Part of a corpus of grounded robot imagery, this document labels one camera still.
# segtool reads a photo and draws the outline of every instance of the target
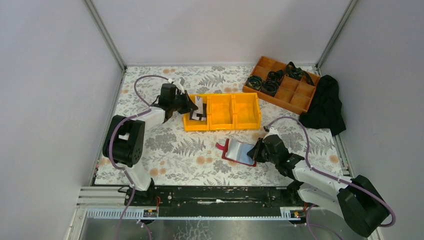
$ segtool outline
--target black cloth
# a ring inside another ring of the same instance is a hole
[[[330,129],[333,136],[346,130],[336,79],[330,75],[321,77],[309,109],[300,115],[299,121],[307,128]]]

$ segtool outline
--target orange tray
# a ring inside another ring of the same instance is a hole
[[[267,76],[270,71],[285,69],[285,63],[276,61],[266,56],[262,56],[250,75],[259,76],[262,81],[265,81],[267,80]],[[308,72],[308,74],[316,86],[320,81],[320,76],[310,72]],[[306,113],[308,111],[316,90],[315,86],[308,84],[305,76],[303,76],[303,78],[298,81],[285,75],[275,96],[270,96],[266,93],[250,88],[247,86],[247,83],[248,82],[246,81],[243,86],[243,92],[257,93],[257,96],[260,99],[277,105],[281,108],[287,109],[296,114]]]
[[[261,127],[261,110],[258,95],[254,93],[229,94],[190,94],[203,98],[206,103],[206,121],[190,120],[189,113],[182,121],[185,131],[213,131],[259,129]]]

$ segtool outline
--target orange compartment tray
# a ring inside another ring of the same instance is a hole
[[[182,121],[185,131],[213,131],[259,129],[261,127],[261,110],[258,95],[254,93],[229,94],[190,94],[202,97],[206,103],[206,121],[190,120],[189,113],[184,114]]]

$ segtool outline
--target floral tablecloth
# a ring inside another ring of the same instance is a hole
[[[184,88],[189,94],[238,93],[251,73],[252,66],[178,66],[129,67],[117,101],[115,115],[130,116],[147,107],[134,93],[135,80],[144,75],[161,75],[185,79]],[[304,67],[312,72],[312,67]],[[160,93],[160,78],[146,78],[137,84],[140,94],[150,103]],[[280,116],[298,115],[259,100],[261,125]],[[299,125],[282,119],[274,124],[289,151],[305,155],[306,140]],[[329,129],[307,129],[310,139],[309,160],[315,166],[336,174],[342,170]],[[145,134],[146,144],[140,163],[154,179],[156,185],[185,186],[287,186],[292,180],[279,174],[272,163],[258,163],[256,167],[221,159],[222,152],[216,143],[224,144],[227,138],[255,144],[264,130],[184,131],[183,116],[177,112],[166,123]],[[116,170],[106,157],[98,160],[96,185],[127,185],[123,172]]]

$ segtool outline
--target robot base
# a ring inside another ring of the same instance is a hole
[[[133,189],[130,187],[126,191],[124,204],[127,205],[128,201],[133,194]],[[156,194],[155,194],[155,182],[153,179],[150,181],[150,185],[146,191],[135,190],[134,198],[131,201],[132,206],[146,205],[156,206]]]

